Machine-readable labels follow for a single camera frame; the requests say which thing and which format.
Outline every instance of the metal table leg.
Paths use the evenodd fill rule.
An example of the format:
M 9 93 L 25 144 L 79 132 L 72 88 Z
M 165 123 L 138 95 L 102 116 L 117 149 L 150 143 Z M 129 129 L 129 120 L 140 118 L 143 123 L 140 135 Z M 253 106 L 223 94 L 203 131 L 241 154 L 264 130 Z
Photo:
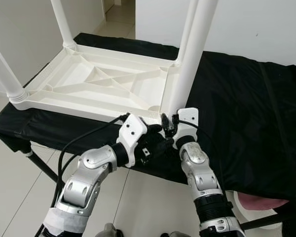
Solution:
M 57 183 L 58 175 L 31 149 L 29 152 L 24 152 L 27 158 L 29 158 L 38 168 L 40 168 L 49 178 Z
M 261 226 L 268 226 L 276 223 L 280 223 L 283 221 L 286 221 L 288 219 L 293 218 L 295 215 L 294 214 L 275 214 L 267 217 L 263 217 L 260 219 L 256 219 L 254 221 L 249 221 L 242 223 L 240 227 L 245 231 L 245 230 L 250 230 L 254 228 L 258 228 Z

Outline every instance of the white floor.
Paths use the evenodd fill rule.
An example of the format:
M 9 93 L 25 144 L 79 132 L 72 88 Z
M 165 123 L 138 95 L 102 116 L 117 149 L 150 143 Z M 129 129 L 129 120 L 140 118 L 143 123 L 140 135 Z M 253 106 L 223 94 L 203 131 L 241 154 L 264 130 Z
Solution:
M 114 6 L 107 12 L 102 36 L 135 38 L 135 5 Z M 0 111 L 7 99 L 0 97 Z M 59 151 L 33 145 L 33 150 L 55 170 Z M 65 178 L 74 171 L 68 168 Z M 13 153 L 0 140 L 0 237 L 33 237 L 41 225 L 55 184 L 20 152 Z M 235 208 L 240 222 L 244 217 Z M 199 221 L 189 187 L 119 168 L 102 183 L 99 198 L 84 237 L 94 237 L 104 224 L 112 222 L 125 237 L 159 237 L 163 232 L 181 231 L 198 235 Z M 279 237 L 272 231 L 247 231 L 249 237 Z

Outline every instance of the black table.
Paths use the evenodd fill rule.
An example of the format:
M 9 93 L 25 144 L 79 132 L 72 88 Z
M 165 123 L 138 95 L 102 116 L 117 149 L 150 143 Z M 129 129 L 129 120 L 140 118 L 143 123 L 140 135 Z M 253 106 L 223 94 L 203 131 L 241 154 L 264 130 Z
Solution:
M 175 60 L 178 53 L 172 46 L 84 33 L 75 41 L 170 60 Z M 216 173 L 222 162 L 226 189 L 296 203 L 296 66 L 204 52 L 186 106 L 199 109 L 198 142 Z M 56 181 L 57 175 L 32 153 L 30 141 L 61 150 L 75 137 L 103 124 L 38 109 L 18 111 L 8 104 L 0 113 L 0 139 L 14 152 L 27 154 Z M 90 135 L 69 147 L 68 152 L 82 153 L 113 144 L 118 129 L 119 125 L 112 125 Z M 133 169 L 186 183 L 177 153 L 169 149 L 165 154 L 147 165 L 138 163 Z M 256 227 L 253 224 L 245 227 Z

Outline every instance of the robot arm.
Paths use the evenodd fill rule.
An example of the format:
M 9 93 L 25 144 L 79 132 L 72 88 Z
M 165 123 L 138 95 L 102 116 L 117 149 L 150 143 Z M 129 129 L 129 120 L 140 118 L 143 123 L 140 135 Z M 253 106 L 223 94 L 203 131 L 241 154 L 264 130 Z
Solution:
M 45 236 L 82 236 L 102 181 L 117 167 L 135 164 L 135 147 L 148 127 L 134 115 L 129 115 L 121 129 L 117 143 L 84 152 L 78 160 L 76 172 L 66 182 L 54 208 L 50 208 L 43 222 Z
M 164 129 L 164 132 L 171 135 L 172 138 L 168 141 L 173 141 L 173 147 L 179 150 L 182 169 L 191 186 L 200 219 L 200 235 L 244 237 L 232 213 L 232 206 L 223 196 L 218 180 L 209 166 L 207 155 L 196 143 L 197 126 L 198 110 L 181 109 L 176 115 L 174 126 L 171 125 L 168 131 Z M 98 197 L 101 182 L 117 167 L 134 166 L 135 148 L 143 143 L 143 135 L 159 132 L 160 128 L 159 125 L 147 126 L 141 118 L 130 115 L 119 131 L 116 144 L 83 153 L 79 158 L 77 171 L 66 182 L 55 207 L 48 211 L 43 223 L 43 236 L 82 236 Z
M 181 167 L 191 187 L 196 212 L 200 220 L 200 236 L 244 237 L 239 222 L 226 201 L 218 180 L 209 166 L 209 159 L 196 142 L 198 110 L 180 109 L 176 121 L 174 147 L 179 150 Z

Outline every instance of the wire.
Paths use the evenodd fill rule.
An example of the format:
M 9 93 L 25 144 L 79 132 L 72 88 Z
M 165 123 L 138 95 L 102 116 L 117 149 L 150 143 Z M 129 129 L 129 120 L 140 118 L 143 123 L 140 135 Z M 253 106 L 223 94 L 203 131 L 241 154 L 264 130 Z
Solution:
M 119 120 L 123 120 L 124 118 L 125 118 L 124 116 L 119 116 L 119 117 L 113 119 L 112 121 L 106 123 L 102 127 L 98 127 L 98 128 L 95 128 L 95 129 L 93 129 L 93 130 L 91 130 L 89 132 L 86 132 L 86 133 L 82 134 L 81 136 L 71 140 L 67 145 L 65 145 L 64 148 L 62 149 L 62 151 L 60 152 L 59 159 L 58 159 L 58 174 L 60 174 L 61 170 L 62 170 L 62 163 L 63 163 L 63 158 L 64 158 L 64 154 L 66 152 L 66 149 L 71 144 L 75 143 L 76 141 L 78 141 L 78 140 L 80 140 L 80 139 L 82 139 L 82 138 L 84 138 L 84 137 L 86 137 L 86 136 L 88 136 L 88 135 L 90 135 L 90 134 L 92 134 L 94 132 L 97 132 L 97 131 L 100 131 L 100 130 L 104 129 L 104 128 L 114 124 L 115 122 L 117 122 Z M 60 195 L 60 192 L 61 192 L 61 190 L 63 188 L 63 184 L 62 184 L 62 179 L 60 179 L 59 176 L 58 176 L 58 180 L 57 180 L 57 185 L 58 185 L 58 195 Z
M 66 168 L 68 167 L 68 165 L 74 160 L 74 158 L 76 158 L 78 154 L 73 155 L 72 157 L 69 158 L 69 160 L 66 162 L 66 164 L 64 165 L 61 174 L 58 174 L 58 176 L 60 177 L 60 179 L 62 179 L 62 175 L 65 173 Z M 56 184 L 55 187 L 55 192 L 54 192 L 54 197 L 53 197 L 53 201 L 51 202 L 50 207 L 54 207 L 57 201 L 57 197 L 58 197 L 58 184 Z M 39 237 L 39 235 L 41 234 L 41 232 L 44 229 L 44 225 L 42 224 L 39 228 L 39 230 L 36 232 L 35 237 Z
M 112 121 L 106 123 L 105 125 L 103 125 L 102 127 L 98 127 L 98 128 L 95 128 L 89 132 L 86 132 L 82 135 L 80 135 L 79 137 L 76 137 L 75 139 L 71 140 L 69 143 L 67 143 L 67 145 L 64 146 L 64 148 L 62 149 L 62 151 L 60 152 L 60 155 L 59 155 L 59 158 L 58 158 L 58 179 L 57 179 L 57 183 L 56 183 L 56 187 L 55 187 L 55 192 L 54 192 L 54 197 L 53 197 L 53 200 L 52 200 L 52 203 L 50 205 L 50 207 L 54 207 L 55 204 L 56 204 L 56 201 L 57 201 L 57 197 L 59 197 L 60 193 L 61 193 L 61 190 L 63 188 L 63 184 L 62 184 L 62 175 L 63 173 L 65 172 L 66 168 L 68 167 L 68 165 L 73 161 L 73 159 L 79 155 L 78 154 L 75 154 L 73 155 L 72 157 L 69 158 L 69 160 L 66 162 L 66 164 L 64 165 L 64 167 L 62 167 L 62 164 L 63 164 L 63 159 L 64 159 L 64 154 L 66 152 L 66 149 L 71 145 L 73 144 L 74 142 L 94 133 L 94 132 L 97 132 L 97 131 L 100 131 L 112 124 L 114 124 L 115 122 L 119 121 L 119 120 L 126 120 L 127 117 L 128 117 L 129 114 L 126 114 L 126 115 L 121 115 L 115 119 L 113 119 Z M 44 229 L 44 225 L 42 224 L 39 228 L 39 230 L 37 231 L 37 233 L 35 234 L 35 237 L 39 237 L 39 235 L 41 234 L 42 230 Z
M 204 135 L 208 138 L 208 140 L 212 143 L 213 145 L 213 148 L 215 150 L 215 153 L 218 157 L 218 160 L 219 160 L 219 169 L 220 169 L 220 177 L 221 177 L 221 189 L 222 189 L 222 193 L 224 195 L 224 198 L 227 199 L 227 196 L 226 196 L 226 191 L 225 191 L 225 187 L 224 187 L 224 180 L 223 180 L 223 175 L 222 175 L 222 156 L 220 154 L 220 152 L 218 151 L 217 149 L 217 146 L 216 144 L 214 143 L 213 139 L 211 138 L 210 135 L 208 135 L 207 132 L 205 132 L 203 129 L 199 128 L 197 125 L 191 123 L 191 122 L 187 122 L 187 121 L 183 121 L 183 120 L 179 120 L 180 123 L 184 123 L 184 124 L 187 124 L 187 125 L 190 125 L 192 127 L 195 127 L 197 130 L 200 130 L 202 133 L 204 133 Z

